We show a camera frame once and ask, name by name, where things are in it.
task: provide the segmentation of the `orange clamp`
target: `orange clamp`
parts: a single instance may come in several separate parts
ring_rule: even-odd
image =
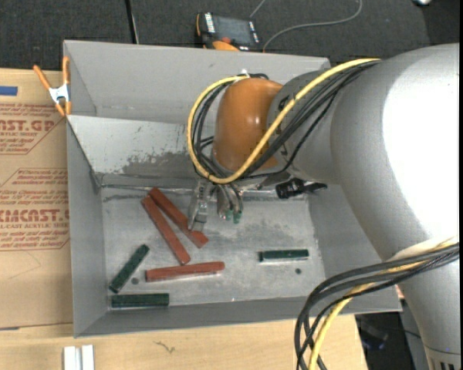
[[[38,75],[39,81],[41,81],[44,88],[49,91],[50,96],[55,102],[55,107],[61,116],[65,116],[66,114],[70,115],[70,113],[72,112],[72,102],[70,101],[70,89],[69,89],[70,88],[69,64],[70,64],[69,57],[63,56],[63,61],[62,61],[63,84],[59,88],[52,88],[51,84],[49,83],[48,79],[46,78],[43,71],[39,68],[39,66],[34,65],[32,67],[33,71]],[[65,100],[64,106],[62,106],[59,103],[60,99]]]

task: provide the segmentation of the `cardboard box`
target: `cardboard box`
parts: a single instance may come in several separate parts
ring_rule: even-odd
[[[32,70],[0,86],[17,92],[0,96],[0,328],[70,322],[66,121]]]
[[[65,42],[64,53],[72,73],[66,141],[75,335],[296,318],[307,294],[325,278],[380,262],[339,186],[289,200],[277,199],[274,191],[252,191],[244,195],[240,224],[219,220],[210,211],[204,229],[208,244],[197,249],[181,238],[192,262],[224,261],[219,276],[145,283],[146,269],[177,262],[140,201],[151,187],[159,187],[186,213],[198,177],[184,133],[199,93],[242,70],[286,83],[328,68],[329,62],[73,41]],[[141,244],[150,253],[136,270],[137,283],[120,293],[169,293],[170,306],[113,310],[108,285]],[[309,258],[270,267],[256,256],[292,247],[308,249]],[[399,308],[395,290],[389,290],[357,298],[347,310]]]

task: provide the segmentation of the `red stick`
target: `red stick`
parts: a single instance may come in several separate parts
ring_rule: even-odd
[[[172,250],[175,257],[178,259],[180,264],[186,264],[191,260],[191,256],[184,248],[177,235],[172,231],[168,222],[164,219],[163,214],[157,208],[156,203],[149,196],[142,200],[144,209],[149,214],[149,217],[160,231],[161,236],[166,240],[168,247]]]
[[[151,282],[195,275],[216,274],[224,269],[225,263],[223,262],[207,262],[186,264],[185,266],[154,268],[152,270],[146,270],[146,281]]]
[[[157,188],[150,190],[149,195],[162,211],[178,226],[178,228],[195,244],[197,248],[203,247],[209,239],[200,231],[188,230],[187,217],[174,206]]]

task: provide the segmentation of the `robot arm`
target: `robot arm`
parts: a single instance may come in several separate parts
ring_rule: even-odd
[[[269,147],[260,147],[252,161],[248,157],[263,140],[261,131],[249,139],[250,146],[241,144],[238,155],[231,155],[236,144],[230,142],[243,136],[224,138],[219,119],[226,114],[218,111],[214,151],[222,156],[214,163],[221,177],[227,177],[242,163],[251,162],[242,177],[257,177],[253,183],[277,172],[286,173],[283,179],[338,183],[386,261],[420,243],[458,236],[459,46],[440,45],[363,64],[364,69],[352,76],[340,71],[308,91],[306,84],[326,74],[306,73],[281,88],[269,83],[269,93],[261,101],[268,104],[266,122],[264,108],[251,109],[255,115],[243,108],[241,112],[242,120],[263,125],[262,133],[270,132],[278,115],[297,100],[275,127]],[[331,85],[335,81],[342,85]],[[245,80],[240,82],[244,87]],[[259,91],[246,90],[245,95]],[[322,99],[321,94],[329,97]],[[220,109],[227,112],[227,104],[236,99],[225,94],[223,100]],[[276,149],[278,139],[283,140]],[[220,165],[226,164],[224,155],[234,166]],[[262,174],[250,175],[261,158],[269,165],[260,166]],[[459,281],[459,261],[455,261],[400,286],[420,329],[431,370],[461,368]]]

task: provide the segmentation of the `black cable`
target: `black cable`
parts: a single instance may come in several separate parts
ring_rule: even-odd
[[[387,276],[376,275],[376,276],[371,276],[371,277],[362,277],[362,278],[358,278],[355,280],[345,282],[343,284],[338,284],[337,286],[331,286],[331,285],[337,282],[346,280],[347,278],[353,278],[353,277],[359,276],[361,274],[376,273],[379,271],[387,270],[389,268],[400,267],[400,266],[404,266],[406,264],[412,264],[418,261],[431,260],[438,256],[449,254],[452,251],[455,251],[457,248],[459,248],[459,244],[455,244],[450,247],[442,248],[440,250],[428,252],[426,254],[419,254],[419,255],[409,257],[409,258],[400,259],[397,261],[385,262],[381,264],[374,264],[374,265],[370,265],[366,267],[359,267],[357,269],[338,274],[336,276],[333,276],[325,280],[316,289],[314,289],[314,291],[310,294],[310,296],[306,300],[306,303],[302,311],[299,314],[299,318],[298,318],[296,329],[295,329],[295,337],[294,337],[296,351],[299,352],[300,325],[302,323],[302,320],[303,319],[308,320],[310,310],[317,302],[323,300],[325,297],[331,294],[334,294],[340,290],[352,288],[353,286],[359,286],[365,283],[381,281],[381,278],[387,279]]]
[[[129,21],[130,37],[132,39],[132,43],[139,44],[139,36],[137,35],[136,22],[132,15],[132,6],[130,4],[130,0],[124,0],[124,1],[125,1],[125,9],[127,11],[127,19]]]
[[[273,156],[283,144],[297,131],[298,128],[324,104],[331,96],[336,95],[344,86],[355,80],[364,69],[374,66],[379,61],[366,62],[362,65],[354,66],[344,72],[340,72],[331,79],[326,79],[324,86],[320,86],[317,93],[311,96],[311,99],[304,105],[289,124],[282,129],[282,132],[276,139],[269,144],[268,149],[244,172],[243,177],[249,176],[254,171],[258,170],[271,156]]]
[[[437,257],[435,257],[435,255],[437,253],[441,254],[443,251],[446,251],[446,250],[449,250],[447,253],[444,253],[442,255],[439,255]],[[334,305],[336,305],[337,303],[343,301],[343,300],[346,300],[347,298],[354,298],[356,296],[361,296],[362,294],[368,294],[368,293],[371,293],[371,292],[374,292],[374,291],[379,291],[381,289],[384,289],[384,288],[388,288],[390,286],[393,286],[399,282],[402,282],[410,277],[413,277],[414,275],[416,274],[420,274],[422,272],[425,272],[425,271],[428,271],[428,270],[431,270],[431,269],[434,269],[434,268],[437,268],[437,267],[442,267],[448,263],[451,263],[452,261],[455,261],[459,258],[459,244],[455,244],[453,246],[450,246],[448,248],[445,248],[443,251],[435,251],[435,252],[432,252],[431,254],[434,255],[434,259],[430,259],[429,261],[427,261],[426,263],[424,264],[421,264],[421,265],[418,265],[416,267],[413,267],[412,269],[410,269],[409,271],[406,271],[406,272],[403,272],[402,274],[403,275],[400,275],[401,273],[398,272],[397,275],[400,275],[400,277],[394,277],[396,275],[396,273],[391,273],[391,274],[387,274],[385,275],[384,277],[386,277],[386,279],[388,277],[392,277],[391,280],[389,280],[387,283],[382,283],[382,284],[379,284],[375,287],[372,287],[372,288],[368,288],[364,291],[361,291],[361,292],[357,292],[357,293],[353,293],[353,294],[347,294],[347,295],[344,295],[343,297],[341,297],[340,299],[337,299],[335,301],[333,301],[332,303],[330,303],[328,306],[326,306],[318,315],[317,315],[317,318],[316,318],[316,321],[314,322],[313,326],[308,329],[308,331],[306,332],[306,338],[304,340],[304,343],[302,345],[302,347],[299,349],[299,337],[298,337],[298,341],[297,341],[297,337],[295,339],[295,344],[296,344],[296,352],[297,352],[297,368],[298,367],[301,367],[302,369],[305,369],[306,368],[306,364],[305,364],[305,361],[303,360],[303,354],[305,352],[305,350],[307,349],[307,347],[309,345],[311,345],[311,347],[313,347],[313,333],[314,331],[317,329],[317,326],[319,325],[319,322],[322,318],[322,316]],[[415,260],[412,259],[410,261],[409,264],[411,263],[414,263]],[[352,282],[352,285],[353,286],[359,286],[359,281],[355,280],[355,281],[349,281],[349,282]],[[307,312],[306,314],[306,319],[304,319],[304,324],[305,322],[309,322],[309,311]],[[297,324],[301,324],[302,323],[302,319],[301,319],[301,316],[302,314],[299,316],[299,319],[297,320]]]
[[[384,271],[384,270],[388,270],[390,268],[401,267],[401,266],[405,266],[405,265],[413,264],[413,263],[417,263],[417,262],[422,262],[422,261],[433,261],[437,257],[442,257],[442,256],[446,256],[446,255],[449,255],[449,254],[453,254],[454,252],[456,252],[458,250],[459,250],[459,244],[453,244],[453,245],[451,245],[449,247],[442,248],[442,249],[440,249],[438,251],[432,251],[432,252],[427,253],[427,254],[422,254],[422,255],[418,255],[418,256],[414,256],[414,257],[400,259],[399,261],[382,263],[382,264],[380,264],[380,266],[386,266],[386,267],[382,268],[380,270],[377,270],[377,271],[381,272],[381,271]],[[322,287],[323,284],[321,284],[308,297],[308,299],[306,301],[306,304],[304,305],[304,308],[303,308],[302,312],[300,313],[300,316],[308,315],[309,311],[310,311],[310,308],[312,308],[313,305],[315,305],[317,302],[319,302],[320,300],[324,299],[325,296],[327,296],[327,294],[323,295],[323,296],[320,296],[320,295],[327,292],[327,290],[329,290],[329,289],[338,288],[341,285],[343,285],[343,288],[351,288],[352,286],[359,286],[361,284],[366,284],[366,283],[370,283],[370,282],[378,282],[378,281],[380,281],[380,277],[384,276],[384,275],[385,274],[376,274],[376,275],[374,275],[372,277],[368,277],[369,278],[368,280],[367,280],[366,277],[357,278],[355,280],[348,281],[347,282],[348,285],[346,285],[346,283],[339,284],[339,285],[337,285],[335,287],[326,288],[326,290],[324,290],[324,288]],[[331,291],[330,294],[335,293],[336,291],[339,291],[339,289],[336,289],[335,291]]]

